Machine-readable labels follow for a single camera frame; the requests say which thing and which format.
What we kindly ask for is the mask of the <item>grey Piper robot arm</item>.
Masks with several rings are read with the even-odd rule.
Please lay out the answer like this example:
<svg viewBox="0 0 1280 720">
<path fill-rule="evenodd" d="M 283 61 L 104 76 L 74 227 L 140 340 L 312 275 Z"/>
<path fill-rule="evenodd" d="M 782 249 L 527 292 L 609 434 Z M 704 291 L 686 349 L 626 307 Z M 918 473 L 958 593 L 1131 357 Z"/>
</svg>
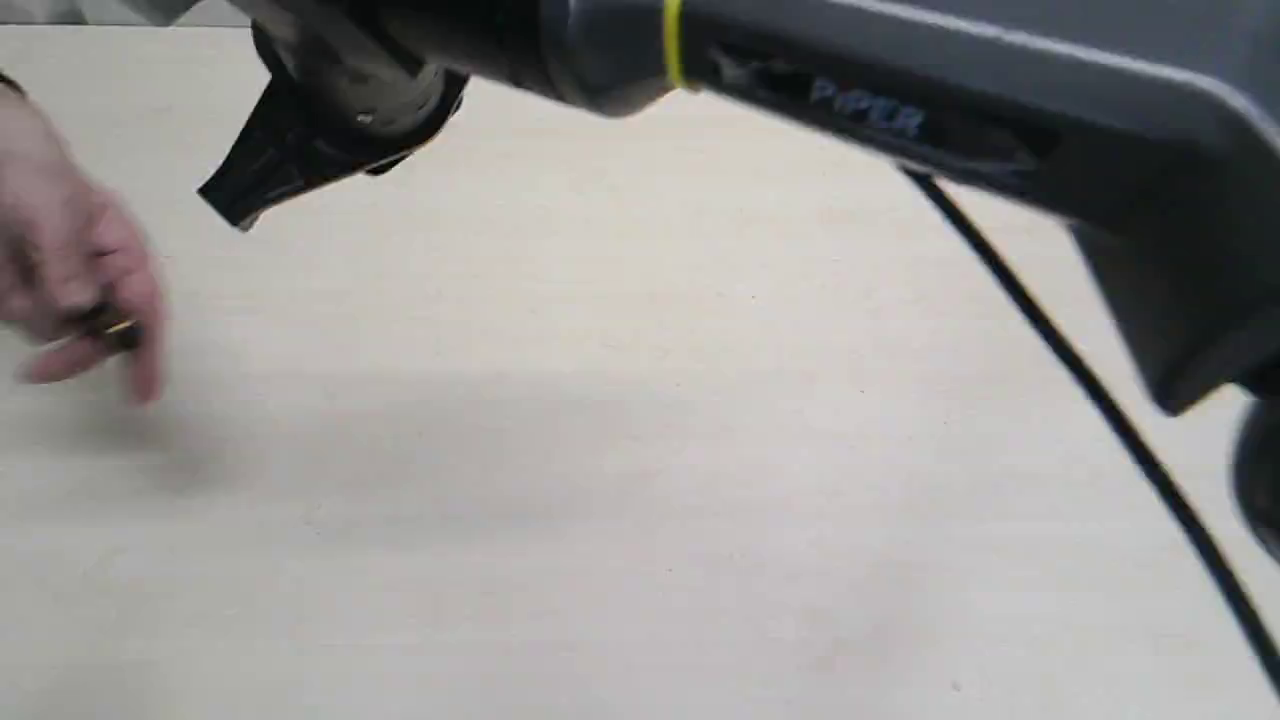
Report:
<svg viewBox="0 0 1280 720">
<path fill-rule="evenodd" d="M 704 91 L 1071 231 L 1152 400 L 1254 396 L 1277 553 L 1275 1 L 242 1 L 270 81 L 200 187 L 228 223 L 434 138 L 471 78 L 600 117 Z"/>
</svg>

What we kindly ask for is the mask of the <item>person's bare hand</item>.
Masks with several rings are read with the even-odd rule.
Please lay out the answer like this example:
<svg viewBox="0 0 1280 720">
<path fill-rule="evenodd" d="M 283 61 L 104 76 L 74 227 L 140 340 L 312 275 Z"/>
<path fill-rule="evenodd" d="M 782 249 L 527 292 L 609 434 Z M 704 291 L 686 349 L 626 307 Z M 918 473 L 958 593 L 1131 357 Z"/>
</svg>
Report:
<svg viewBox="0 0 1280 720">
<path fill-rule="evenodd" d="M 165 380 L 166 299 L 148 238 L 127 204 L 76 156 L 22 88 L 1 95 L 3 325 L 36 350 L 29 386 L 70 380 L 113 354 L 82 318 L 100 304 L 141 324 L 125 355 L 129 397 L 156 401 Z"/>
</svg>

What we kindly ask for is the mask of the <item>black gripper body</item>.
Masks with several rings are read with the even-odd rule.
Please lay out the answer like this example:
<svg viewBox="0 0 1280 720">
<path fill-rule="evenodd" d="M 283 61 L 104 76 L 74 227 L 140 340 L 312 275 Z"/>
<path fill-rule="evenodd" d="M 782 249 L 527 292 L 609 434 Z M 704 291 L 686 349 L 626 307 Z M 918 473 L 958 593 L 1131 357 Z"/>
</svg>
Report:
<svg viewBox="0 0 1280 720">
<path fill-rule="evenodd" d="M 558 1 L 252 1 L 274 76 L 342 128 L 406 133 L 448 74 L 557 99 L 547 50 Z"/>
</svg>

